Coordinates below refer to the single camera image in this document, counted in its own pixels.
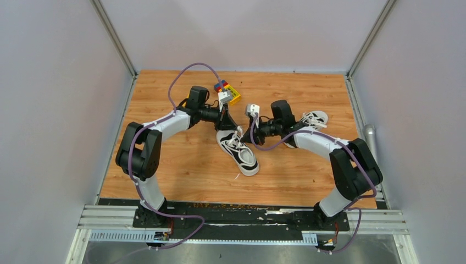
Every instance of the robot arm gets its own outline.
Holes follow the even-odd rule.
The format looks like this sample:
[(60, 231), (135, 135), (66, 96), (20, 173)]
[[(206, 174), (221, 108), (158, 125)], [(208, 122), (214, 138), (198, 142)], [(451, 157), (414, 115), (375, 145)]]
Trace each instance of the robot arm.
[[(258, 118), (259, 106), (251, 104), (246, 107), (246, 115), (250, 120), (246, 135), (253, 129), (252, 139), (258, 145), (264, 144), (267, 136), (278, 135), (282, 139), (286, 138), (284, 142), (292, 147), (314, 152), (331, 163), (336, 187), (314, 206), (320, 223), (334, 221), (344, 208), (370, 190), (367, 180), (358, 168), (353, 167), (349, 154), (336, 143), (337, 141), (351, 150), (374, 185), (382, 182), (380, 169), (364, 140), (338, 139), (317, 132), (302, 122), (296, 122), (290, 105), (285, 100), (273, 102), (271, 108), (274, 118), (263, 122)], [(242, 140), (251, 143), (249, 136), (243, 137)]]
[[(139, 186), (142, 196), (146, 199), (145, 202), (148, 202), (156, 210), (160, 210), (166, 201), (160, 191), (157, 177), (155, 177), (162, 142), (176, 133), (193, 127), (200, 120), (214, 123), (216, 130), (236, 129), (237, 125), (228, 112), (227, 103), (231, 99), (231, 95), (228, 93), (219, 93), (220, 103), (213, 107), (206, 104), (208, 90), (200, 86), (193, 86), (188, 98), (177, 107), (175, 112), (148, 123), (132, 122), (127, 126), (115, 158), (116, 164), (126, 174), (129, 173), (127, 168), (129, 149), (134, 136), (143, 127), (154, 124), (144, 130), (136, 140), (136, 144), (144, 143), (144, 147), (143, 149), (134, 148), (131, 166), (136, 179), (135, 184)], [(141, 201), (141, 205), (146, 207), (144, 201)]]

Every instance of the shoe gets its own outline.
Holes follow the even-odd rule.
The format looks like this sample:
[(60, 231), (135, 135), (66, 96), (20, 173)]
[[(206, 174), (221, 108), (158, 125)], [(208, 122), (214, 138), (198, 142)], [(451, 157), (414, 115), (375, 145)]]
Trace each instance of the shoe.
[(259, 163), (251, 149), (240, 142), (241, 138), (242, 135), (238, 135), (237, 130), (217, 132), (217, 143), (221, 149), (235, 160), (242, 174), (252, 176), (259, 171)]
[[(309, 113), (303, 113), (303, 117), (299, 120), (299, 122), (303, 123), (307, 127), (311, 127), (317, 131), (322, 128), (327, 127), (327, 122), (329, 121), (329, 116), (323, 111), (312, 111)], [(295, 149), (295, 147), (291, 146), (288, 143), (283, 143), (287, 147)]]

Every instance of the shoelace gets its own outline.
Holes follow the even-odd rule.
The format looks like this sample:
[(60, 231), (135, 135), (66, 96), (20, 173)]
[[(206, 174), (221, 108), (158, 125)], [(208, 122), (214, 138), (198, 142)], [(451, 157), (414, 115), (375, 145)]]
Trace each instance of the shoelace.
[(238, 148), (243, 147), (244, 144), (240, 141), (241, 138), (243, 137), (243, 128), (241, 126), (237, 127), (237, 130), (235, 131), (234, 135), (231, 137), (231, 139), (227, 142), (227, 144), (231, 147), (234, 147), (236, 143), (236, 146)]
[(321, 128), (326, 128), (327, 126), (322, 123), (322, 121), (317, 120), (317, 117), (315, 117), (312, 113), (303, 113), (303, 121), (304, 124), (308, 125), (315, 125)]

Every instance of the wooden tabletop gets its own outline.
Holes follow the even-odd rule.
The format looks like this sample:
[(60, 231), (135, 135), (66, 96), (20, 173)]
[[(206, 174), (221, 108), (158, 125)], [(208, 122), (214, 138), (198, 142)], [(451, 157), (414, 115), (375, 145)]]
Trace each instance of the wooden tabletop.
[[(171, 111), (167, 90), (177, 74), (178, 71), (166, 70), (140, 73), (114, 155), (130, 122), (149, 122)], [(272, 117), (270, 104), (285, 99), (297, 120), (304, 112), (321, 110), (329, 116), (328, 127), (322, 132), (349, 140), (358, 137), (343, 75), (236, 71), (219, 72), (219, 75), (241, 94), (241, 101), (230, 107), (230, 114), (244, 131), (248, 127), (248, 118), (244, 115), (248, 103), (260, 105), (260, 114)], [(208, 103), (213, 103), (216, 82), (209, 71), (187, 71), (175, 84), (172, 97), (178, 104), (191, 86), (198, 85), (210, 90)], [(164, 142), (157, 179), (168, 200), (313, 206), (335, 187), (330, 162), (312, 152), (284, 145), (271, 151), (250, 146), (260, 171), (246, 177), (220, 149), (215, 135), (213, 123), (200, 122)], [(279, 140), (279, 137), (268, 137), (265, 146)], [(132, 181), (115, 164), (114, 156), (101, 197), (138, 199)], [(365, 199), (357, 205), (375, 208), (375, 200)]]

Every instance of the white wall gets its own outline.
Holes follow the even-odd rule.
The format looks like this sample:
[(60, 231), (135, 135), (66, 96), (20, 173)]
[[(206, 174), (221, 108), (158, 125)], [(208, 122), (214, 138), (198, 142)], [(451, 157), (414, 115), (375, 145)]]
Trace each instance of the white wall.
[(102, 0), (138, 70), (349, 70), (386, 0)]
[(420, 263), (464, 263), (466, 2), (398, 1), (354, 77)]
[(63, 263), (131, 78), (90, 1), (0, 4), (1, 263)]

